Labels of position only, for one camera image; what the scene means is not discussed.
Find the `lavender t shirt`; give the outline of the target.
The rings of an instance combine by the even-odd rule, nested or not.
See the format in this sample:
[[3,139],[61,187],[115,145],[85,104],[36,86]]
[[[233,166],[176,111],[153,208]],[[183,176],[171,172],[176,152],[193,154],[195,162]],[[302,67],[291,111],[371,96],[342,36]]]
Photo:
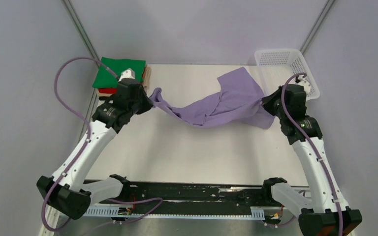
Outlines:
[[217,78],[220,91],[185,107],[173,107],[163,99],[161,88],[150,96],[153,105],[174,118],[195,127],[210,128],[230,122],[241,122],[268,129],[275,116],[262,107],[265,94],[259,84],[240,67]]

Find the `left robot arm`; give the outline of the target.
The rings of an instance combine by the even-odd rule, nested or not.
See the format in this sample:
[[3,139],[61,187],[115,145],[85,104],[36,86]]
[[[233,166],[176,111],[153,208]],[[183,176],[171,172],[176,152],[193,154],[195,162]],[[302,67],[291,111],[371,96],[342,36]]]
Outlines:
[[97,107],[90,130],[73,153],[50,177],[38,179],[36,186],[45,203],[73,220],[82,217],[89,206],[109,198],[126,203],[131,190],[123,185],[124,179],[120,176],[110,175],[89,184],[84,180],[101,152],[131,117],[149,111],[152,106],[139,81],[121,79],[116,93]]

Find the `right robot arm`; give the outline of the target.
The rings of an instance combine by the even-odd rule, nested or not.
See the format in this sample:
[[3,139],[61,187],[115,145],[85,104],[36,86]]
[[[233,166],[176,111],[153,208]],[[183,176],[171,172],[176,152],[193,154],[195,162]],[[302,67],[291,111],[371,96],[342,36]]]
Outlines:
[[267,205],[279,202],[287,208],[298,219],[304,236],[347,236],[362,222],[362,215],[350,208],[333,177],[320,126],[307,115],[306,98],[303,86],[288,84],[263,98],[262,106],[279,119],[281,131],[300,160],[311,198],[281,178],[270,179],[261,198]]

